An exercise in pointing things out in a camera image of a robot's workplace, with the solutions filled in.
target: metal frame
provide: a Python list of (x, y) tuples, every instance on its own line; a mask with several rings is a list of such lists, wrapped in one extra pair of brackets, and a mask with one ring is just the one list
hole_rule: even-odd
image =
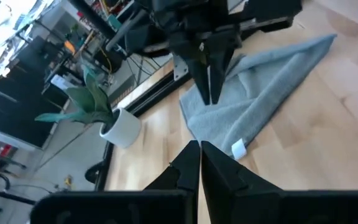
[[(190, 79), (191, 75), (187, 73), (184, 77), (175, 81), (172, 70), (131, 104), (126, 106), (125, 109), (134, 116), (139, 117)], [(105, 188), (113, 151), (114, 145), (108, 142), (104, 150), (103, 160), (90, 168), (85, 174), (87, 180), (95, 183), (96, 191), (103, 191)]]

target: potted plant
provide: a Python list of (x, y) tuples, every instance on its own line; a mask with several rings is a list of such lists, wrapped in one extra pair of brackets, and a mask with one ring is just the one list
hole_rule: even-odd
[(128, 147), (137, 138), (141, 122), (122, 108), (112, 110), (107, 94), (98, 86), (95, 73), (83, 66), (86, 87), (67, 88), (65, 93), (70, 97), (78, 110), (74, 113), (44, 113), (36, 121), (57, 122), (69, 119), (83, 124), (102, 123), (100, 136), (119, 146)]

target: wooden tabletop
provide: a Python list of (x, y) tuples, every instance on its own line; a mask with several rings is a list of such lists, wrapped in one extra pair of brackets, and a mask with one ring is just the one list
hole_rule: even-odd
[[(338, 34), (330, 53), (239, 161), (283, 189), (358, 189), (358, 1), (306, 1), (293, 27), (259, 32), (236, 52), (253, 54), (330, 33)], [(131, 147), (114, 149), (106, 190), (143, 189), (193, 139), (178, 102), (191, 85), (140, 117), (142, 131)], [(209, 223), (202, 188), (199, 197), (199, 222)]]

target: orange object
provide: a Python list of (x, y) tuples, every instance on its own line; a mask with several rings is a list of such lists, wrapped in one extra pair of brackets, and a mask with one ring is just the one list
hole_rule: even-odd
[(75, 47), (74, 47), (74, 45), (73, 45), (70, 41), (68, 41), (68, 40), (65, 41), (65, 47), (66, 47), (69, 51), (71, 51), (72, 54), (75, 54)]
[(12, 146), (6, 144), (4, 148), (2, 149), (0, 156), (6, 157), (9, 151), (12, 149)]

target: green leaf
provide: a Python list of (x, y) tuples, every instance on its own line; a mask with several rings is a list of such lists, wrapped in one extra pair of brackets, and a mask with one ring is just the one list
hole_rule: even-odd
[(58, 114), (58, 113), (44, 113), (35, 118), (36, 121), (57, 122), (63, 119), (77, 119), (82, 113)]
[(111, 108), (109, 106), (109, 98), (107, 94), (98, 86), (98, 83), (95, 79), (96, 74), (94, 73), (94, 71), (84, 65), (82, 66), (82, 69), (84, 71), (84, 80), (86, 87), (91, 92), (95, 102), (95, 111), (105, 111), (110, 113)]
[(90, 123), (112, 123), (113, 117), (107, 112), (94, 112), (94, 113), (87, 113), (83, 114), (81, 117), (76, 118), (74, 121), (81, 122), (84, 124)]
[(84, 112), (93, 112), (95, 107), (94, 98), (91, 92), (85, 87), (74, 87), (66, 89), (66, 94), (72, 102)]
[(79, 25), (78, 24), (74, 24), (72, 27), (71, 27), (71, 30), (72, 31), (77, 31), (79, 28)]

